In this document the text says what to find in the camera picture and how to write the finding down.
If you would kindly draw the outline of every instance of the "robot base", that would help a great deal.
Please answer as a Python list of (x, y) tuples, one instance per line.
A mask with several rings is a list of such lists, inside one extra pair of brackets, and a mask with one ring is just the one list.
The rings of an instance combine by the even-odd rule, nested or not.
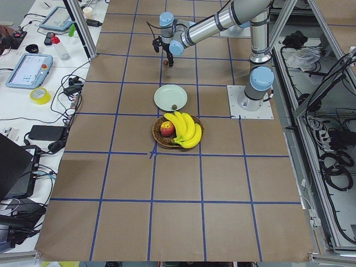
[(271, 104), (269, 101), (263, 102), (261, 108), (257, 111), (248, 111), (240, 107), (238, 104), (238, 96), (245, 90), (245, 86), (242, 85), (228, 85), (230, 115), (232, 118), (250, 118), (257, 120), (273, 120), (273, 113)]

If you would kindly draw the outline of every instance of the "apple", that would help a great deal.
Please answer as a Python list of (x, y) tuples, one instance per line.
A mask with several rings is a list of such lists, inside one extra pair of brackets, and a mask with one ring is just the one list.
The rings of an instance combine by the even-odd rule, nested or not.
[(169, 137), (174, 134), (175, 128), (172, 122), (165, 121), (161, 124), (160, 131), (163, 137)]

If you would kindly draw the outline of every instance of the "blue joint cap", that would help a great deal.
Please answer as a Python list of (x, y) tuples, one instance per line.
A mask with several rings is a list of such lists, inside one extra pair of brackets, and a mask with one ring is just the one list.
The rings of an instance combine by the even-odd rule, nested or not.
[(274, 81), (274, 74), (270, 68), (260, 66), (252, 70), (250, 83), (257, 91), (267, 91)]
[(166, 27), (169, 26), (174, 20), (174, 16), (171, 12), (164, 12), (160, 15), (160, 26)]
[(239, 27), (240, 27), (240, 28), (242, 28), (242, 29), (244, 29), (244, 28), (248, 28), (248, 27), (250, 27), (250, 22), (249, 22), (249, 21), (247, 21), (247, 22), (245, 22), (245, 23), (243, 23), (243, 24), (239, 25)]
[(180, 56), (184, 52), (184, 46), (180, 42), (173, 40), (169, 45), (169, 51), (173, 54), (173, 56)]

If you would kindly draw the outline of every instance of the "woven basket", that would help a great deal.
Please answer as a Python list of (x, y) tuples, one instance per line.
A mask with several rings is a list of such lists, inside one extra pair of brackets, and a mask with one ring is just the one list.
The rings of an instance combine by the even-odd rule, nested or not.
[[(203, 134), (204, 134), (203, 124), (197, 117), (194, 117), (194, 116), (191, 116), (191, 117), (193, 118), (195, 123), (198, 123), (200, 125), (201, 138), (202, 138)], [(158, 145), (160, 145), (161, 147), (163, 147), (165, 149), (185, 149), (185, 148), (181, 147), (180, 145), (174, 143), (174, 138), (177, 137), (175, 133), (170, 137), (163, 137), (161, 135), (161, 130), (160, 130), (161, 124), (165, 121), (168, 121), (168, 120), (162, 116), (155, 122), (155, 124), (152, 127), (152, 134), (153, 134), (155, 140), (157, 141)]]

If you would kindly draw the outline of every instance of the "bunch of bananas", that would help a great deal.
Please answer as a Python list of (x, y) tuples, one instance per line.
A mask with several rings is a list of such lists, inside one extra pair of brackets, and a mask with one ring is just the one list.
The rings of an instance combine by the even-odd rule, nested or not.
[(176, 144), (185, 149), (191, 149), (199, 144), (202, 135), (201, 127), (188, 113), (174, 111), (174, 113), (165, 113), (164, 118), (172, 122), (176, 129), (177, 137), (174, 138)]

